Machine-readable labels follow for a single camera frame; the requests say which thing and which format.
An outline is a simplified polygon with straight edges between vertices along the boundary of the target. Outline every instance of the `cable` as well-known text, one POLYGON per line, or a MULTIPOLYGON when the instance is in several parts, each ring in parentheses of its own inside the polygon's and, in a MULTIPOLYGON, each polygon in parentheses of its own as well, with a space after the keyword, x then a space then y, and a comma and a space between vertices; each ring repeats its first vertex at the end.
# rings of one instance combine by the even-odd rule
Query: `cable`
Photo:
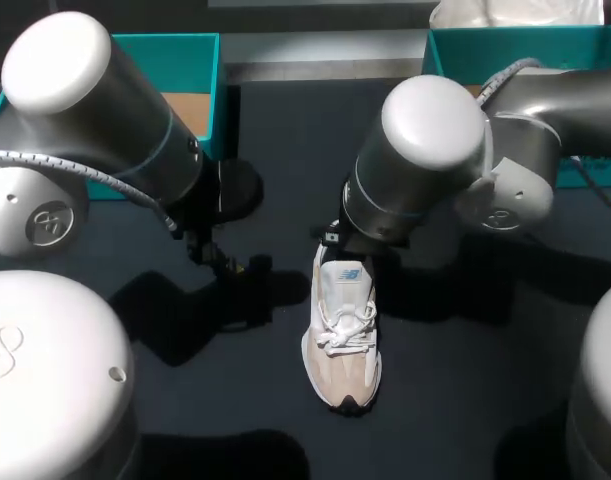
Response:
POLYGON ((62 158, 51 157, 49 155, 20 153, 13 151, 0 150, 0 163, 14 166, 33 166, 43 169, 58 170, 67 173, 73 173, 88 180, 101 183, 110 187, 119 193, 122 193, 132 202, 137 205, 149 207, 154 211, 167 228, 174 232, 178 229, 178 225, 172 220, 160 206, 160 204, 149 195, 137 190, 136 188, 122 182, 106 173, 96 170, 80 163, 64 160, 62 158))
POLYGON ((605 193, 605 191, 594 181, 589 172, 583 166, 583 161, 577 157, 570 157, 572 165, 576 167, 578 173, 583 177, 583 180, 587 183, 587 186, 592 190, 596 196, 611 210, 611 197, 605 193))
POLYGON ((528 68, 528 67, 540 68, 542 66, 543 65, 541 64, 541 62, 539 62, 535 58, 524 58, 522 60, 518 60, 512 63, 505 70, 501 70, 500 72, 492 76, 492 78, 490 78, 485 83, 485 85, 483 86, 483 90, 476 98, 476 101, 482 107, 483 105, 485 105, 487 100, 489 100, 490 97, 498 91, 498 89, 500 89, 503 85, 505 85, 505 83, 508 80, 510 80, 514 75, 516 75, 518 72, 520 72, 524 68, 528 68))

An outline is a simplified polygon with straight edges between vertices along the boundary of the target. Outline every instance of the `beige suede panel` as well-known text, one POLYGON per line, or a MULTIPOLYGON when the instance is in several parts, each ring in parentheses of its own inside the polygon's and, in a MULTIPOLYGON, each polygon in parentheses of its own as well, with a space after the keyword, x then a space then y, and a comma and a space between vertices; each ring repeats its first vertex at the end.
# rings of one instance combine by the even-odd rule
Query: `beige suede panel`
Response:
POLYGON ((351 368, 346 372, 343 356, 328 357, 316 341, 309 336, 307 346, 309 371, 316 386, 332 406, 339 406, 347 395, 351 395, 360 406, 366 405, 376 390, 378 375, 372 383, 365 385, 365 354, 352 355, 351 368))

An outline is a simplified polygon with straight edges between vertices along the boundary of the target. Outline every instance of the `robot logo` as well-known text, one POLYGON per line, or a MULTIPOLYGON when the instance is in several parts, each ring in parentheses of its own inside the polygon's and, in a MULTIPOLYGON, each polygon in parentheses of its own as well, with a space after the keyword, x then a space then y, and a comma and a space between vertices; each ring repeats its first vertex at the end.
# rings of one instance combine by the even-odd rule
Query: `robot logo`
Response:
POLYGON ((492 230, 514 230, 520 226, 518 216, 510 210, 492 212, 483 225, 492 230))
POLYGON ((40 247, 53 245, 67 236, 74 212, 63 202, 48 202, 32 213, 25 228, 27 238, 40 247))
POLYGON ((56 215, 49 212, 40 212, 34 217, 34 223, 38 228, 44 229, 46 232, 54 236, 58 236, 63 228, 63 224, 56 215))
POLYGON ((0 379, 16 367, 14 352, 23 345, 23 332, 18 327, 0 328, 0 379))

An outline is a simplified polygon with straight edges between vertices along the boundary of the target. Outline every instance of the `shoe tongue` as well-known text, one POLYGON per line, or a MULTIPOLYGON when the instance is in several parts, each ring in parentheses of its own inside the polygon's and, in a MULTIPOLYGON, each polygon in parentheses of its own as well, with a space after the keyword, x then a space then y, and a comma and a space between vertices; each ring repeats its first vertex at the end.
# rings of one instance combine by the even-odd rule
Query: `shoe tongue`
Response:
POLYGON ((321 284, 321 298, 329 319, 336 321, 336 311, 343 309, 340 327, 351 329, 359 325, 355 311, 365 313, 372 289, 372 277, 364 265, 356 261, 326 262, 321 266, 321 284))

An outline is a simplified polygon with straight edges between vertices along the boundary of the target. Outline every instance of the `shoe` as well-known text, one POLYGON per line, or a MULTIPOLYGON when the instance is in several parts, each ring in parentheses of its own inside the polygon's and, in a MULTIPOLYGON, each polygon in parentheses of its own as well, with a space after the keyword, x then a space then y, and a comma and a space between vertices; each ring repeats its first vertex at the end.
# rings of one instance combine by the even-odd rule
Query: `shoe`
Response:
POLYGON ((381 380, 372 262, 323 263, 326 251, 320 245, 314 258, 303 362, 325 403, 341 413, 358 414, 370 405, 381 380))

